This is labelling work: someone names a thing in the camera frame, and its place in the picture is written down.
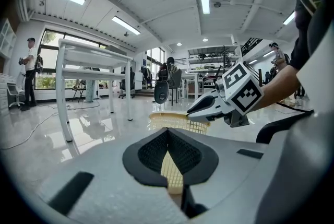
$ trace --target office chair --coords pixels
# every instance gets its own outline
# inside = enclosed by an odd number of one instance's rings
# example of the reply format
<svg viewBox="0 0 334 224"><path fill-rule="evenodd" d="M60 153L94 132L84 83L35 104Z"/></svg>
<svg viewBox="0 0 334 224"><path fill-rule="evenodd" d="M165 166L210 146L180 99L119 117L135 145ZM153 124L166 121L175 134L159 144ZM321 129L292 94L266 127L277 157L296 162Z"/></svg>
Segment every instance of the office chair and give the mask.
<svg viewBox="0 0 334 224"><path fill-rule="evenodd" d="M176 89L176 103L177 103L177 89L180 87L181 84L181 75L182 75L182 71L181 69L178 69L174 74L172 74L171 79L173 79L174 81L174 85L169 86L169 89L172 90L172 106L173 106L173 92L174 89Z"/></svg>
<svg viewBox="0 0 334 224"><path fill-rule="evenodd" d="M121 90L125 91L125 79L122 79L122 83L121 83ZM133 93L131 94L131 98L135 97L135 73L130 72L130 90L133 90ZM121 94L119 95L119 98L122 97L122 99L126 96L126 94Z"/></svg>
<svg viewBox="0 0 334 224"><path fill-rule="evenodd" d="M25 95L25 90L23 89L23 81L25 79L25 75L22 72L19 72L19 75L17 76L16 83L8 83L7 84L7 91L10 96L15 96L15 101L12 102L9 107L12 107L13 105L16 105L17 107L20 107L21 104L24 104L24 102L19 101L20 96Z"/></svg>

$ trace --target glossy floor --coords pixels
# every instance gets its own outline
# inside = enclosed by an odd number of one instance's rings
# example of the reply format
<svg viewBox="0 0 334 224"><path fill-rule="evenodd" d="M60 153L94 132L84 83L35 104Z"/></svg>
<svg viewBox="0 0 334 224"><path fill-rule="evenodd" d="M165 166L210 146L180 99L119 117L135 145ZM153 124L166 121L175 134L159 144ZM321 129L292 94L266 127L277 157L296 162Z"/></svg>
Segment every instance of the glossy floor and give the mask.
<svg viewBox="0 0 334 224"><path fill-rule="evenodd" d="M1 150L2 158L9 171L18 181L31 191L35 191L49 175L60 169L71 159L79 156L95 145L120 138L135 136L139 139L152 133L149 115L155 111L186 111L194 100L181 100L171 106L152 103L152 98L136 97L132 99L133 121L126 117L126 101L114 98L115 113L109 113L108 99L100 99L99 106L94 103L68 102L72 108L68 111L71 130L74 135L72 143L64 140L55 103L40 104L26 112L10 110L10 115L0 121L1 148L8 148L21 143L31 131L50 115L54 115L39 125L31 138L24 144L7 150ZM300 109L309 109L307 100L300 100ZM223 119L217 120L208 128L210 136L254 142L260 129L267 123L292 115L296 111L272 105L268 108L248 114L250 125L230 128Z"/></svg>

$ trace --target white table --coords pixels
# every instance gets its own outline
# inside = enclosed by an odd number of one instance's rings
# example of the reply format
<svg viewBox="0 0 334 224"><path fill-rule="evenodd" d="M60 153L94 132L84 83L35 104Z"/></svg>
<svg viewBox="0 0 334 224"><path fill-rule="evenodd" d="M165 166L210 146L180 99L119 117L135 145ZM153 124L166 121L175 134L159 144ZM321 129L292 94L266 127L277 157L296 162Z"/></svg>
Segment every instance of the white table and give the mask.
<svg viewBox="0 0 334 224"><path fill-rule="evenodd" d="M59 39L56 64L56 98L59 119L67 142L72 141L65 101L65 79L109 80L109 106L114 112L112 81L125 78L127 119L132 120L130 111L130 61L133 58L96 46L71 40ZM108 69L109 72L66 68L66 65ZM126 65L125 75L113 73L114 68Z"/></svg>
<svg viewBox="0 0 334 224"><path fill-rule="evenodd" d="M184 80L186 79L194 79L195 83L195 100L198 99L198 73L192 74L181 74L181 82L182 82L182 99L184 99Z"/></svg>

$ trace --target mesh basket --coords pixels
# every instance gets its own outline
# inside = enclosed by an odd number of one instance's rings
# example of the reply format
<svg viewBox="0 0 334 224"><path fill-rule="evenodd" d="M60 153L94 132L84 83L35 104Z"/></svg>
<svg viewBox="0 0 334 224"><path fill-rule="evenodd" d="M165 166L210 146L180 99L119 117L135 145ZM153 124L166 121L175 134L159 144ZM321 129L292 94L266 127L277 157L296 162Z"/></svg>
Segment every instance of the mesh basket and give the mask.
<svg viewBox="0 0 334 224"><path fill-rule="evenodd" d="M187 119L186 113L157 112L150 116L150 130L161 129L163 127L182 128L191 132L206 135L210 123L193 122ZM177 169L169 152L165 155L161 175L167 178L168 192L170 194L181 194L183 189L183 176Z"/></svg>

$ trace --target man in white shirt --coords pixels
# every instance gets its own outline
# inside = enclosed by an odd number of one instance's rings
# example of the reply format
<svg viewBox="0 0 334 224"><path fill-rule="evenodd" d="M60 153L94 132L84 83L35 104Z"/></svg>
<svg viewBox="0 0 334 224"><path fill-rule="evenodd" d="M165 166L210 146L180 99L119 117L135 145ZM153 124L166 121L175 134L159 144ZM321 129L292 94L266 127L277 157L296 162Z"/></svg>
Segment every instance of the man in white shirt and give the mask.
<svg viewBox="0 0 334 224"><path fill-rule="evenodd" d="M36 106L35 95L33 93L33 80L35 78L35 63L37 58L38 49L35 47L35 38L28 39L28 57L23 59L22 63L26 67L26 82L25 82L25 105L21 107L22 111L30 109L30 107Z"/></svg>

